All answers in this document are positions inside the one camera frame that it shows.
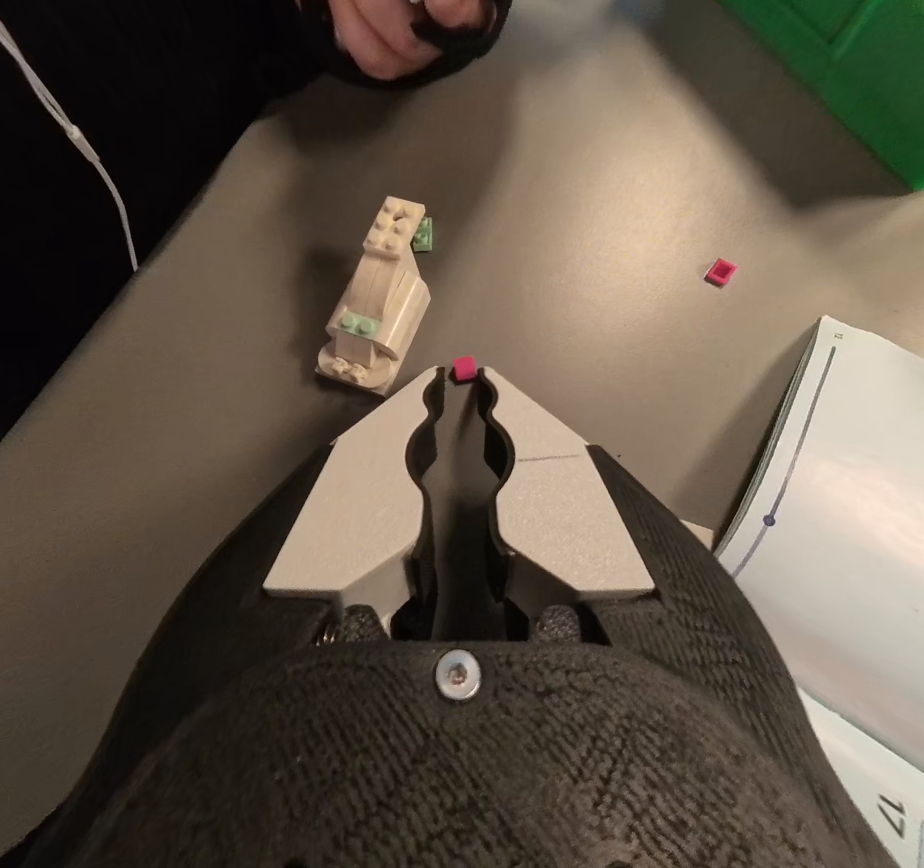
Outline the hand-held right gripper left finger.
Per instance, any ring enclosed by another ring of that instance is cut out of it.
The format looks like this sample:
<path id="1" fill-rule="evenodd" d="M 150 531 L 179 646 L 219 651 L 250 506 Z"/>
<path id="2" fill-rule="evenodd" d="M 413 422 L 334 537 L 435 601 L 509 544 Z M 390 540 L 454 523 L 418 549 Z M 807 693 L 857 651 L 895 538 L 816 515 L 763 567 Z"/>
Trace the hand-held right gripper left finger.
<path id="1" fill-rule="evenodd" d="M 271 565 L 271 596 L 368 606 L 385 623 L 435 604 L 433 519 L 422 478 L 436 458 L 445 368 L 431 367 L 333 442 Z"/>

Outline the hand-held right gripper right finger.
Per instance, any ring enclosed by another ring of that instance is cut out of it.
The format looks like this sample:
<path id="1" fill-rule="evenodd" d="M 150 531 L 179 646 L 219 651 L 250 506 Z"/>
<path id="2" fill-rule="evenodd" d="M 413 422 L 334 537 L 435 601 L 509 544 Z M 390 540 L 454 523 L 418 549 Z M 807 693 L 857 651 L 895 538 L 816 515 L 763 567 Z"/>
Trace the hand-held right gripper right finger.
<path id="1" fill-rule="evenodd" d="M 590 444 L 496 370 L 479 370 L 496 599 L 537 620 L 553 605 L 633 600 L 655 585 Z"/>

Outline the green plastic bin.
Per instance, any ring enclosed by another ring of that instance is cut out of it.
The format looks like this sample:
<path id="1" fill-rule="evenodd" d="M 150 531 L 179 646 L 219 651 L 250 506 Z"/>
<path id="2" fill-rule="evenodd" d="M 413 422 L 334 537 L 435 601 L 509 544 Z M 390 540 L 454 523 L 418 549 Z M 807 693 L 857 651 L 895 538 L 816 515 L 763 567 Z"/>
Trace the green plastic bin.
<path id="1" fill-rule="evenodd" d="M 923 0 L 716 0 L 910 189 L 923 184 Z"/>

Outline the person's left forearm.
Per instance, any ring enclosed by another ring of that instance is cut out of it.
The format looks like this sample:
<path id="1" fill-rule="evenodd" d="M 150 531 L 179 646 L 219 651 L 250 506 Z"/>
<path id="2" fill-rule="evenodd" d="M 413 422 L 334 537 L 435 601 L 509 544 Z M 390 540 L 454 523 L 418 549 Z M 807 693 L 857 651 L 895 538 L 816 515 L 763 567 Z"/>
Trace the person's left forearm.
<path id="1" fill-rule="evenodd" d="M 299 0 L 217 0 L 217 48 L 232 98 L 262 107 L 320 72 L 314 12 Z"/>

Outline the white lego body assembly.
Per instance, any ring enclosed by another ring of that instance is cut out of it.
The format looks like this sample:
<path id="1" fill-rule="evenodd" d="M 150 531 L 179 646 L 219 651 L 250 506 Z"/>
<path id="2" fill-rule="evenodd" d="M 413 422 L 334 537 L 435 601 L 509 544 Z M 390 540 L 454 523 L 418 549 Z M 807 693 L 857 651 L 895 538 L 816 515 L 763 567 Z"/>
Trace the white lego body assembly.
<path id="1" fill-rule="evenodd" d="M 423 204 L 385 198 L 327 323 L 318 375 L 388 395 L 431 300 L 412 249 L 425 216 Z"/>

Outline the person's left hand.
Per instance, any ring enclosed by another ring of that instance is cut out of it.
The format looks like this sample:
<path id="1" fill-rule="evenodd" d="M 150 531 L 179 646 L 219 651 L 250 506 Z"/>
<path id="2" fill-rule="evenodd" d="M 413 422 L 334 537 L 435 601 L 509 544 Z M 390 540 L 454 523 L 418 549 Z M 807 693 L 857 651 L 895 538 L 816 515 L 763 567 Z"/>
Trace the person's left hand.
<path id="1" fill-rule="evenodd" d="M 338 51 L 365 76 L 396 81 L 429 72 L 442 51 L 428 33 L 487 34 L 497 0 L 327 0 Z"/>

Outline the open instruction booklet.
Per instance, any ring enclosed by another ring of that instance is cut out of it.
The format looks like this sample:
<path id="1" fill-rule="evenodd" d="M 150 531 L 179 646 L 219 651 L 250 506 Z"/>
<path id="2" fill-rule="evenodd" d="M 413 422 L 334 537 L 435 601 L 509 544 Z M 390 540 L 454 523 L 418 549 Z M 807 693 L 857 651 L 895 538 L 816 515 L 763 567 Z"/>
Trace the open instruction booklet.
<path id="1" fill-rule="evenodd" d="M 715 554 L 853 803 L 922 866 L 922 358 L 822 317 Z"/>

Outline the person's black sweater torso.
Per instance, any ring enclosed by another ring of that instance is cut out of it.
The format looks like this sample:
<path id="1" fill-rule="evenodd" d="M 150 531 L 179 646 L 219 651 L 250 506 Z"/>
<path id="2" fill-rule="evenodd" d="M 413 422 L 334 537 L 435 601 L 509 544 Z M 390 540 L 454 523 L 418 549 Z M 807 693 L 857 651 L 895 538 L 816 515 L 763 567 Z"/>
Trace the person's black sweater torso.
<path id="1" fill-rule="evenodd" d="M 2 23 L 113 181 L 138 264 L 269 104 L 231 97 L 216 3 L 2 0 Z M 6 50 L 1 124 L 6 435 L 133 268 L 116 200 Z"/>

